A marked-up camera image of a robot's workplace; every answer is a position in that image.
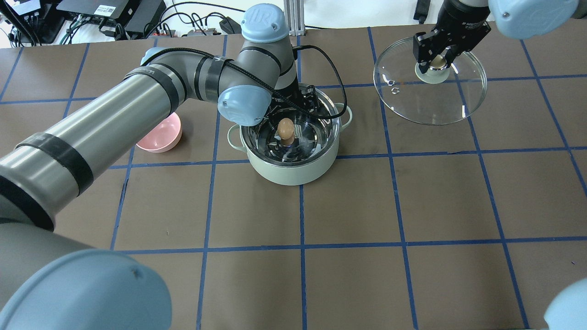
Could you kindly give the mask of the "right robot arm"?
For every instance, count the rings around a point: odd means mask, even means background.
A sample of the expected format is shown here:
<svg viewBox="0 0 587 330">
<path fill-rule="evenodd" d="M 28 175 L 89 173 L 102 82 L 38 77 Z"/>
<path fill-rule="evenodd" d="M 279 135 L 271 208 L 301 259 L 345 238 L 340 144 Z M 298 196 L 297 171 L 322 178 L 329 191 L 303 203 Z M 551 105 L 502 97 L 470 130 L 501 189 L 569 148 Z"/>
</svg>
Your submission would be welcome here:
<svg viewBox="0 0 587 330">
<path fill-rule="evenodd" d="M 579 6 L 578 0 L 445 0 L 432 30 L 413 36 L 415 73 L 431 84 L 447 79 L 454 60 L 491 32 L 490 15 L 504 36 L 529 39 L 560 27 Z"/>
</svg>

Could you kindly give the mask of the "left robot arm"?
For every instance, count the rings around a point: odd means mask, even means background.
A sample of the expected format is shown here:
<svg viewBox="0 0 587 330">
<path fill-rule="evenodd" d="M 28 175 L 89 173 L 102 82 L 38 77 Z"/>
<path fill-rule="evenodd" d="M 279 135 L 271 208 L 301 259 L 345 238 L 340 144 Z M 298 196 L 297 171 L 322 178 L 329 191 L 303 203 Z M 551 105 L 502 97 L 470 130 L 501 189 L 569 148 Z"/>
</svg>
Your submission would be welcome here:
<svg viewBox="0 0 587 330">
<path fill-rule="evenodd" d="M 287 17 L 261 3 L 244 12 L 235 60 L 155 47 L 115 87 L 32 134 L 1 159 L 1 328 L 167 330 L 172 299 L 161 276 L 132 257 L 55 234 L 56 215 L 185 100 L 217 104 L 241 126 L 274 98 L 295 107 Z"/>
</svg>

